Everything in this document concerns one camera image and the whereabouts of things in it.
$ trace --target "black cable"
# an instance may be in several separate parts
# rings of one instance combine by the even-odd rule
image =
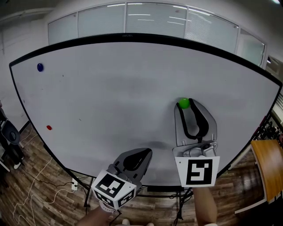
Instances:
[[[174,220],[173,226],[176,226],[176,225],[177,225],[178,219],[183,220],[183,218],[182,218],[182,207],[183,207],[183,205],[184,205],[185,202],[187,202],[188,200],[190,200],[190,198],[191,198],[191,196],[192,196],[192,192],[190,192],[190,191],[191,191],[191,188],[189,188],[189,189],[186,191],[186,193],[184,194],[182,200],[180,200],[179,211],[177,212],[177,216],[176,216],[176,218],[175,218],[175,220]]]
[[[67,185],[67,184],[72,184],[72,183],[73,183],[73,182],[67,182],[67,183],[65,183],[64,185],[55,185],[55,184],[52,184],[52,183],[50,183],[50,182],[45,182],[45,181],[38,180],[38,179],[36,179],[34,176],[32,176],[26,169],[25,169],[25,171],[26,171],[26,173],[28,173],[28,174],[29,174],[33,179],[35,179],[36,181],[42,182],[42,183],[46,183],[46,184],[50,184],[50,185],[53,185],[53,186],[55,186],[55,187],[65,186],[65,185]]]
[[[152,195],[140,195],[140,194],[138,194],[137,196],[139,196],[139,197],[148,197],[148,198],[170,198],[170,199],[184,197],[184,195],[176,195],[176,194],[173,194],[173,195],[170,195],[170,196],[152,196]]]
[[[87,177],[89,177],[89,176],[86,176],[86,177],[77,177],[78,179],[84,179],[84,178],[87,178]]]
[[[117,211],[119,212],[119,215],[115,217],[112,221],[110,221],[109,226],[111,226],[111,224],[122,214],[119,210]]]
[[[75,187],[79,187],[79,188],[82,188],[82,189],[83,189],[83,191],[84,191],[84,193],[85,193],[85,195],[87,196],[87,193],[86,193],[86,191],[85,191],[84,187],[82,187],[82,186],[79,186],[79,185],[75,185]]]

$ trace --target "cable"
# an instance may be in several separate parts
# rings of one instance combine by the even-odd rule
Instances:
[[[35,179],[34,176],[32,176],[26,169],[25,169],[25,171],[26,171],[33,179]],[[41,180],[38,180],[38,179],[35,179],[35,180],[38,181],[38,182],[42,182],[42,183],[46,183],[46,184],[53,185],[53,186],[55,186],[55,187],[65,186],[65,185],[67,185],[67,184],[73,184],[73,183],[74,183],[74,182],[67,182],[67,183],[65,183],[65,184],[63,184],[63,185],[55,185],[55,184],[52,184],[52,183],[50,183],[50,182],[45,182],[45,181],[41,181]]]
[[[24,203],[23,203],[23,204],[17,203],[17,204],[15,205],[15,208],[14,208],[14,211],[13,211],[13,219],[14,219],[15,222],[16,222],[16,220],[15,220],[15,211],[16,211],[17,205],[24,206],[24,205],[26,204],[26,201],[27,201],[27,199],[28,199],[29,196],[30,196],[31,188],[32,188],[32,186],[33,186],[33,184],[34,184],[34,181],[35,181],[36,178],[40,175],[40,173],[47,167],[47,165],[52,161],[52,159],[53,159],[53,158],[50,159],[50,161],[45,165],[45,167],[37,174],[37,176],[36,176],[36,177],[34,178],[34,180],[32,181],[30,190],[28,191],[27,198],[25,199]],[[41,201],[42,203],[53,204],[53,203],[55,202],[56,195],[57,195],[60,191],[67,191],[67,192],[69,192],[69,193],[74,193],[74,192],[75,192],[75,191],[70,192],[70,191],[68,191],[68,190],[66,190],[66,189],[60,189],[59,191],[56,192],[55,197],[54,197],[54,201],[51,202],[51,203],[43,202],[43,201],[41,201],[35,194],[33,194],[33,195],[31,196],[31,201],[32,201],[32,197],[35,196],[35,197],[36,197],[39,201]],[[35,219],[34,219],[34,211],[33,211],[33,209],[32,209],[32,205],[31,205],[31,211],[32,211],[34,226],[36,226],[36,224],[35,224]],[[22,217],[22,218],[31,226],[31,224],[27,221],[27,219],[25,219],[24,216],[22,216],[22,215],[19,215],[19,217],[18,217],[18,222],[16,222],[17,225],[19,224],[19,218],[20,218],[20,217]]]
[[[170,199],[174,199],[174,198],[182,198],[184,197],[184,195],[176,195],[176,194],[173,194],[173,195],[170,195],[170,196],[152,196],[152,195],[136,195],[136,196],[139,196],[139,197],[148,197],[148,198],[170,198]]]
[[[84,178],[87,178],[87,177],[89,177],[89,176],[86,176],[86,177],[77,177],[78,179],[84,179]]]
[[[186,200],[186,198],[188,198],[189,195],[192,196],[191,188],[189,188],[189,189],[186,191],[186,193],[184,194],[182,200],[180,200],[179,211],[178,211],[177,216],[176,216],[176,218],[175,218],[175,220],[174,220],[173,226],[176,226],[176,225],[177,225],[178,219],[183,220],[183,218],[182,218],[182,207],[183,207],[183,205],[184,205],[185,202],[187,202],[188,200],[190,200],[191,196],[190,196],[190,198],[189,198],[188,200]]]
[[[31,132],[33,131],[33,127],[31,127]],[[26,136],[26,138],[28,138],[31,135],[31,132],[29,133],[29,135]],[[26,138],[22,139],[21,142],[23,142]]]
[[[25,147],[33,138],[31,138],[23,147]]]
[[[111,226],[111,224],[122,214],[119,210],[117,211],[119,212],[119,215],[110,221],[109,226]]]
[[[85,195],[87,196],[87,193],[86,193],[86,191],[85,191],[84,187],[82,187],[82,186],[79,186],[79,185],[75,185],[75,187],[79,187],[79,188],[82,188],[82,189],[84,190],[84,193],[85,193]]]
[[[59,191],[56,192],[55,197],[54,197],[54,200],[53,200],[53,202],[51,202],[51,203],[43,202],[43,201],[41,201],[41,200],[36,196],[36,194],[33,194],[33,195],[31,196],[31,201],[32,201],[32,197],[35,196],[35,197],[36,197],[40,202],[42,202],[42,203],[53,204],[53,203],[55,202],[55,200],[56,200],[56,195],[57,195],[60,191],[67,191],[67,192],[69,192],[69,193],[74,193],[74,192],[75,192],[75,191],[70,192],[70,191],[68,191],[68,190],[66,190],[66,189],[60,189]],[[32,211],[32,218],[33,218],[33,220],[34,220],[34,226],[36,226],[36,224],[35,224],[35,219],[34,219],[34,210],[32,209],[32,205],[31,205],[31,211]]]

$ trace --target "power strip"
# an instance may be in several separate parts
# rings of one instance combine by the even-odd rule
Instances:
[[[77,191],[78,190],[78,182],[73,178],[72,180],[72,190]]]

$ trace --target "wooden floor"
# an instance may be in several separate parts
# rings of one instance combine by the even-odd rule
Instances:
[[[24,130],[21,137],[26,137],[30,131],[31,125]],[[32,132],[29,138],[34,135],[36,135],[35,131]],[[36,181],[32,186],[26,204],[23,207],[17,206],[15,222],[12,215],[14,206],[16,203],[24,203],[33,181],[33,178],[26,171],[35,177],[51,159],[43,148],[43,143],[38,136],[26,145],[23,151],[25,154],[23,161],[25,166],[20,166],[17,170],[13,169],[13,164],[9,157],[6,156],[5,158],[5,164],[11,169],[11,172],[6,173],[4,176],[9,188],[1,186],[0,212],[4,222],[9,226],[17,225],[16,222],[18,222],[19,215],[23,215],[31,226],[34,225],[30,206],[32,194],[36,194],[42,201],[52,202],[58,190],[64,188],[71,191],[70,183],[65,186],[55,187],[51,184]],[[42,171],[38,179],[56,185],[72,181],[72,178],[54,160]],[[253,204],[264,196],[260,174],[255,165],[252,152],[247,154],[234,169],[221,175],[216,180],[216,185],[211,188],[211,191],[218,207],[218,225],[240,225],[241,218],[239,215],[235,215],[234,211]],[[85,215],[85,208],[83,207],[84,198],[85,193],[82,188],[79,188],[75,193],[59,192],[53,204],[43,204],[33,196],[32,207],[36,225],[74,225]],[[153,222],[158,226],[172,225],[178,211],[178,203],[178,199],[136,197],[120,209],[122,215],[117,218],[113,225],[121,223],[124,218],[128,218],[132,224],[146,225],[149,222]],[[91,196],[89,204],[91,209],[98,206],[93,196]],[[197,225],[193,197],[184,204],[182,217],[184,220],[179,220],[178,225]],[[19,224],[22,226],[29,225],[22,217],[19,220]]]

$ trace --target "human arm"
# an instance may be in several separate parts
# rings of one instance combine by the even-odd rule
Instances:
[[[76,226],[104,226],[112,213],[104,211],[101,207],[90,211]]]
[[[216,223],[217,207],[209,188],[193,188],[193,193],[198,225]]]

